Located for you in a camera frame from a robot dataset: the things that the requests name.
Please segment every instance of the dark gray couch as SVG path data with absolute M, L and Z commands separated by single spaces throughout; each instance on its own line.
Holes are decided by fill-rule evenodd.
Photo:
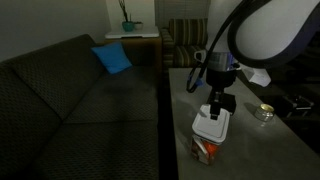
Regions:
M 109 74 L 93 46 L 81 35 L 0 63 L 0 179 L 159 179 L 155 71 Z

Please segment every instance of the throw pillow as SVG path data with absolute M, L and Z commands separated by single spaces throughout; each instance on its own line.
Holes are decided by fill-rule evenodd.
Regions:
M 101 47 L 93 47 L 91 50 L 98 56 L 110 74 L 115 74 L 132 66 L 120 41 Z

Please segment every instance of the armchair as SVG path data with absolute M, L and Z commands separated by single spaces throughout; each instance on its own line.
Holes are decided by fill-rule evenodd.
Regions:
M 168 79 L 168 68 L 193 67 L 195 51 L 205 49 L 207 19 L 170 19 L 169 27 L 160 30 L 162 36 L 163 77 Z

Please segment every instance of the table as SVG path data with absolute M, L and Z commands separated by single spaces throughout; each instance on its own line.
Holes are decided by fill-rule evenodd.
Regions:
M 141 59 L 153 59 L 159 81 L 162 76 L 162 38 L 157 27 L 151 29 L 135 30 L 133 32 L 111 31 L 106 34 L 102 44 L 121 41 L 127 51 L 127 56 L 133 62 Z
M 319 156 L 279 117 L 267 124 L 255 118 L 255 109 L 262 101 L 238 78 L 225 89 L 235 95 L 237 107 L 212 165 L 193 159 L 192 123 L 207 101 L 211 87 L 204 84 L 188 93 L 186 81 L 190 70 L 169 69 L 179 179 L 320 179 Z

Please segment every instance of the gray table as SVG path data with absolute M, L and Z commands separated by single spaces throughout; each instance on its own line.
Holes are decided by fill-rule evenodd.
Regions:
M 188 93 L 190 70 L 169 69 L 179 179 L 320 179 L 319 156 L 277 116 L 267 124 L 255 118 L 254 111 L 262 102 L 239 79 L 225 89 L 236 96 L 237 108 L 213 164 L 193 159 L 192 123 L 211 87 L 205 84 Z

